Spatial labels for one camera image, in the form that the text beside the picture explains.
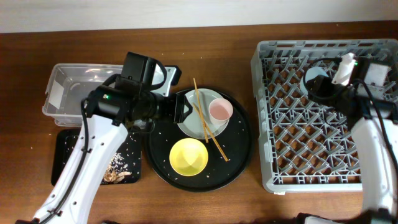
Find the blue plastic cup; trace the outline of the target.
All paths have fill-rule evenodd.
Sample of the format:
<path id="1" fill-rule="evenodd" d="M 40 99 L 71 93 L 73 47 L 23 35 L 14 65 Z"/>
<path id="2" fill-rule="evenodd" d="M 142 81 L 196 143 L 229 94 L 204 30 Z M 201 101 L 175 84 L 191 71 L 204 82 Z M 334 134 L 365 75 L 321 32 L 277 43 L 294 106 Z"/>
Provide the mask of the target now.
<path id="1" fill-rule="evenodd" d="M 328 74 L 326 73 L 326 71 L 324 71 L 324 69 L 322 69 L 321 67 L 312 67 L 309 68 L 308 71 L 305 74 L 305 78 L 302 77 L 301 81 L 300 81 L 300 91 L 304 94 L 304 95 L 308 95 L 308 91 L 304 85 L 304 82 L 307 82 L 309 80 L 312 80 L 314 78 L 316 78 L 317 76 L 324 76 L 324 77 L 328 77 Z"/>

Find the pink plastic cup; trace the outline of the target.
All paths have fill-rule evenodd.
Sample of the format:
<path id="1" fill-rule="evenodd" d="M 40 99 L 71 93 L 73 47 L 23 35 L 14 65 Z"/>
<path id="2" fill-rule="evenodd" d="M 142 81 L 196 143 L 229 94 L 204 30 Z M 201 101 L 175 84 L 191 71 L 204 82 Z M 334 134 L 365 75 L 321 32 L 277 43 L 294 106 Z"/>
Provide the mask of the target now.
<path id="1" fill-rule="evenodd" d="M 223 125 L 232 117 L 233 106 L 227 99 L 217 98 L 210 103 L 208 111 L 212 124 Z"/>

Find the yellow bowl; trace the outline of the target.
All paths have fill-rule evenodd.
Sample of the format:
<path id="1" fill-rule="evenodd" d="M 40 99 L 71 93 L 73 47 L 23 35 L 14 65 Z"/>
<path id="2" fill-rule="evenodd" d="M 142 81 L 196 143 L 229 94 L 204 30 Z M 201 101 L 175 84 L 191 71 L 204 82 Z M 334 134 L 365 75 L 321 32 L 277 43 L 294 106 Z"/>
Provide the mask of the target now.
<path id="1" fill-rule="evenodd" d="M 208 151 L 205 145 L 193 138 L 177 141 L 169 153 L 172 169 L 185 177 L 201 173 L 208 164 Z"/>

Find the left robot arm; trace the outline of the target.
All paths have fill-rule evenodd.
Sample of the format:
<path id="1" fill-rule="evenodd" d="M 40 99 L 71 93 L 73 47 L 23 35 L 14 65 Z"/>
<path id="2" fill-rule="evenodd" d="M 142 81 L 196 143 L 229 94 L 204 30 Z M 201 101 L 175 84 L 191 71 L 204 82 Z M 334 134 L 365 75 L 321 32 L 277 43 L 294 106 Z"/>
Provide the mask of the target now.
<path id="1" fill-rule="evenodd" d="M 78 140 L 55 187 L 32 223 L 86 223 L 112 157 L 137 120 L 181 123 L 193 111 L 185 95 L 100 85 L 81 102 Z"/>

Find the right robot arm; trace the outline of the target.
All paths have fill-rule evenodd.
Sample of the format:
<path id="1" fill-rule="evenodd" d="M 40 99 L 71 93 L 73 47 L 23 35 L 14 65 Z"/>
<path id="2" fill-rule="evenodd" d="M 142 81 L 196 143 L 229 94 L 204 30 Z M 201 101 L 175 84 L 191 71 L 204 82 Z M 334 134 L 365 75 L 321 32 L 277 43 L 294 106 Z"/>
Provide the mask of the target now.
<path id="1" fill-rule="evenodd" d="M 350 223 L 397 223 L 397 104 L 383 98 L 387 62 L 348 53 L 331 59 L 333 76 L 314 60 L 302 77 L 308 99 L 346 117 L 361 169 L 363 210 Z"/>

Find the grey dishwasher rack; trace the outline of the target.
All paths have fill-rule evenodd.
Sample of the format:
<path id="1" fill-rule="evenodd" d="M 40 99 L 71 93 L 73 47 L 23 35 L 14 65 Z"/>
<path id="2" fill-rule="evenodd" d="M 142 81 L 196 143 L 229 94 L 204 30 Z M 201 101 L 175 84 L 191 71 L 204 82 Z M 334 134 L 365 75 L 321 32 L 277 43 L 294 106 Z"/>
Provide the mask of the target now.
<path id="1" fill-rule="evenodd" d="M 397 41 L 268 40 L 251 59 L 259 120 L 262 184 L 273 194 L 360 191 L 356 146 L 346 119 L 307 98 L 302 79 L 309 66 L 333 76 L 333 58 L 352 53 L 391 65 L 383 97 L 397 101 Z"/>

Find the grey round plate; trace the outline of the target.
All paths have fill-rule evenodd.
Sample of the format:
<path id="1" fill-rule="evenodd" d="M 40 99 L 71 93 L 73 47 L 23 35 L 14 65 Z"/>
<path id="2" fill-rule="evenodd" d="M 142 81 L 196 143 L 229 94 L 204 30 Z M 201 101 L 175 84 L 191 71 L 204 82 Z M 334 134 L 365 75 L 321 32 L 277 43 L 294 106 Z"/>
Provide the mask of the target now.
<path id="1" fill-rule="evenodd" d="M 208 107 L 213 100 L 223 97 L 219 93 L 211 89 L 199 88 L 198 91 L 200 94 L 200 102 L 201 102 L 201 108 L 204 119 L 208 127 L 210 128 L 211 132 L 213 133 L 213 135 L 217 136 L 226 129 L 229 120 L 223 125 L 212 124 L 210 121 Z M 192 112 L 192 114 L 188 117 L 187 121 L 184 121 L 183 123 L 178 123 L 178 127 L 191 138 L 196 138 L 196 139 L 205 138 L 202 122 L 200 120 L 200 115 L 195 111 Z"/>

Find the wooden chopstick lower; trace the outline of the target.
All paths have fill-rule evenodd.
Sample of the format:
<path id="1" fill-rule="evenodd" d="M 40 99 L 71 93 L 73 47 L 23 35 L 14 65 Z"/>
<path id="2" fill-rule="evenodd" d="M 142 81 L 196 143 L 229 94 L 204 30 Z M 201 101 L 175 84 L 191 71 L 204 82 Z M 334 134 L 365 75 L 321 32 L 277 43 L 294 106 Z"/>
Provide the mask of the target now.
<path id="1" fill-rule="evenodd" d="M 199 114 L 198 112 L 198 108 L 195 104 L 193 104 L 193 109 Z M 224 151 L 222 150 L 221 146 L 219 145 L 218 141 L 216 140 L 215 136 L 213 135 L 213 133 L 211 132 L 210 128 L 207 125 L 207 131 L 208 131 L 208 135 L 210 135 L 211 139 L 213 140 L 213 142 L 215 143 L 217 149 L 219 150 L 222 158 L 228 162 L 228 158 L 226 157 L 226 154 L 224 153 Z"/>

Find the wooden chopstick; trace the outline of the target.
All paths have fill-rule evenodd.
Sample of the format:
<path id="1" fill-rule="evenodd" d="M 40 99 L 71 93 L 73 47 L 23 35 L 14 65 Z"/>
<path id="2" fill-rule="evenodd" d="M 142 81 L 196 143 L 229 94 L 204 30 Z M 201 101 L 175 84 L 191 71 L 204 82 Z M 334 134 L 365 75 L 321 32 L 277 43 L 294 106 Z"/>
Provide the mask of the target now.
<path id="1" fill-rule="evenodd" d="M 206 125 L 206 121 L 205 121 L 204 116 L 203 116 L 203 112 L 201 110 L 200 94 L 199 94 L 199 91 L 198 91 L 198 87 L 197 87 L 197 83 L 196 83 L 195 78 L 193 78 L 193 84 L 194 84 L 195 93 L 196 93 L 196 96 L 197 96 L 197 108 L 198 108 L 198 112 L 199 112 L 200 119 L 201 119 L 202 126 L 203 126 L 205 142 L 209 143 L 207 125 Z"/>
<path id="2" fill-rule="evenodd" d="M 195 104 L 193 104 L 193 109 L 199 114 L 198 112 L 198 108 Z M 213 135 L 213 133 L 211 132 L 210 128 L 207 125 L 207 131 L 208 131 L 208 135 L 210 135 L 211 139 L 213 140 L 213 142 L 215 143 L 217 149 L 219 150 L 222 158 L 228 162 L 228 158 L 226 157 L 226 154 L 224 153 L 224 151 L 222 150 L 221 146 L 219 145 L 218 141 L 216 140 L 215 136 Z"/>

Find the wooden chopstick upper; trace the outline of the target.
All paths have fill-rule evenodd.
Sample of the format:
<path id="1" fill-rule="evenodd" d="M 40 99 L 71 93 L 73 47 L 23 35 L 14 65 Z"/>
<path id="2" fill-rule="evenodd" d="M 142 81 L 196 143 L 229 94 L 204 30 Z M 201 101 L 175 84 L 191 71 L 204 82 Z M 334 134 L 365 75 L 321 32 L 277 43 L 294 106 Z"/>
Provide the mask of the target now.
<path id="1" fill-rule="evenodd" d="M 194 84 L 195 93 L 196 93 L 196 96 L 197 96 L 197 108 L 198 108 L 198 112 L 199 112 L 200 119 L 201 119 L 202 126 L 203 126 L 205 142 L 209 143 L 207 125 L 206 125 L 206 121 L 205 121 L 204 116 L 203 116 L 203 112 L 201 110 L 200 94 L 199 94 L 199 91 L 198 91 L 198 87 L 197 87 L 197 83 L 196 83 L 195 78 L 193 78 L 193 84 Z"/>

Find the round black tray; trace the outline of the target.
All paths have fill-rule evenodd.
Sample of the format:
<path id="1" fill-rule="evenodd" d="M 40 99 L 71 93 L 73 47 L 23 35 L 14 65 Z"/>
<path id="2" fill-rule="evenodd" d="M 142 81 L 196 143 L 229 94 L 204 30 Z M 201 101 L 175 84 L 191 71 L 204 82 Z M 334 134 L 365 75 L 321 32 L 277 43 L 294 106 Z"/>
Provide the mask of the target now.
<path id="1" fill-rule="evenodd" d="M 172 169 L 169 154 L 172 146 L 188 136 L 177 124 L 157 121 L 153 132 L 145 137 L 147 160 L 152 168 L 170 185 L 191 191 L 207 192 L 220 189 L 234 181 L 245 170 L 254 151 L 254 135 L 246 110 L 230 95 L 216 90 L 233 105 L 233 114 L 226 129 L 215 138 L 228 158 L 222 158 L 212 140 L 206 144 L 208 163 L 203 171 L 185 177 Z"/>

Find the clear plastic bin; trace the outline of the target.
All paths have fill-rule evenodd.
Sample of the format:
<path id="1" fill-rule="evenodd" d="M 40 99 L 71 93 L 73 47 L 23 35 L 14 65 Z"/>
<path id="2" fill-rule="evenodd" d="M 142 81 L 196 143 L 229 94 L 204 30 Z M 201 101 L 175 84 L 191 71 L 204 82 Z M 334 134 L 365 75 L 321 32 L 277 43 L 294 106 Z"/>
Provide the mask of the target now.
<path id="1" fill-rule="evenodd" d="M 108 77 L 121 73 L 121 65 L 58 63 L 53 67 L 42 107 L 57 126 L 80 127 L 80 102 Z"/>

